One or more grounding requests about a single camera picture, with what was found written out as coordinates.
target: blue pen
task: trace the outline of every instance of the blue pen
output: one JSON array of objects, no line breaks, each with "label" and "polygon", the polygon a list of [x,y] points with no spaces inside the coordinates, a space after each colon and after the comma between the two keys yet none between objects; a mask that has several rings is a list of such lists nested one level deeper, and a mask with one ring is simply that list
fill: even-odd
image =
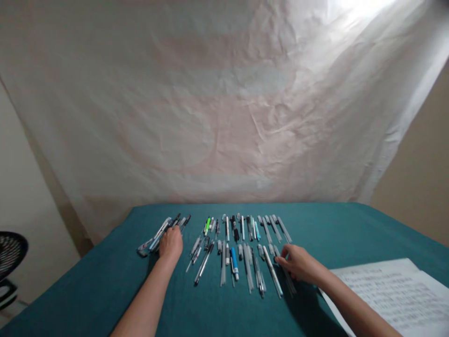
[{"label": "blue pen", "polygon": [[256,227],[257,241],[260,241],[261,235],[259,234],[259,227],[257,226],[257,221],[254,222],[254,226]]},{"label": "blue pen", "polygon": [[237,266],[237,258],[235,255],[234,247],[231,248],[231,258],[232,258],[232,267],[234,268],[235,280],[238,281],[239,280],[239,268]]}]

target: beige wall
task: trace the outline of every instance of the beige wall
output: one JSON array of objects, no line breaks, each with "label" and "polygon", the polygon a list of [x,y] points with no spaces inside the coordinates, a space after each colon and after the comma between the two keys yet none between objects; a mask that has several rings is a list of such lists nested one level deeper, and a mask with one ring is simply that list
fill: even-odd
[{"label": "beige wall", "polygon": [[377,185],[371,205],[449,247],[449,62]]},{"label": "beige wall", "polygon": [[31,302],[80,256],[39,170],[17,114],[0,84],[0,230],[17,232],[29,251],[10,279]]}]

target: teal tablecloth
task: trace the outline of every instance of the teal tablecloth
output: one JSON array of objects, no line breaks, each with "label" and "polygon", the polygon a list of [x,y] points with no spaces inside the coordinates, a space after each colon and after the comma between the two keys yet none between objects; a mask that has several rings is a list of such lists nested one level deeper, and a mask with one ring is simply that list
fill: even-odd
[{"label": "teal tablecloth", "polygon": [[[233,288],[227,269],[226,285],[220,288],[221,257],[216,250],[199,286],[193,287],[199,263],[186,274],[188,253],[208,215],[221,219],[223,213],[276,214],[293,243],[305,247],[328,268],[408,257],[449,286],[448,248],[368,206],[148,205],[134,208],[121,226],[1,332],[21,337],[107,336],[155,261],[154,257],[140,258],[136,247],[153,236],[167,216],[179,212],[191,214],[192,219],[183,232],[184,252],[167,290],[158,336],[345,335],[313,287],[297,283],[298,295],[292,299],[283,284],[285,296],[279,299],[266,263],[261,264],[268,289],[265,299],[257,292],[249,294],[244,272]],[[261,236],[261,243],[267,244],[262,228]],[[243,263],[239,267],[244,271]]]}]

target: sheet of paper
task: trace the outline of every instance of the sheet of paper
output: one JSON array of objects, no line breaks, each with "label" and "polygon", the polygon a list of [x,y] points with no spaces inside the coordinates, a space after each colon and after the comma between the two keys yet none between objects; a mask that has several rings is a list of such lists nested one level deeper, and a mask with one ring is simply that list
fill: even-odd
[{"label": "sheet of paper", "polygon": [[[449,336],[449,289],[411,261],[393,260],[332,272],[403,336]],[[323,297],[345,331],[355,336],[330,298],[325,293]]]}]

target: fan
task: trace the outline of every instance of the fan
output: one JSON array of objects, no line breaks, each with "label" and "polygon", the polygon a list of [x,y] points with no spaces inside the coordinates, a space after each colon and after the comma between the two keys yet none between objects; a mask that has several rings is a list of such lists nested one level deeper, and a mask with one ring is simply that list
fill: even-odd
[{"label": "fan", "polygon": [[28,251],[28,242],[20,234],[0,232],[0,310],[17,298],[17,287],[6,279],[22,262]]}]

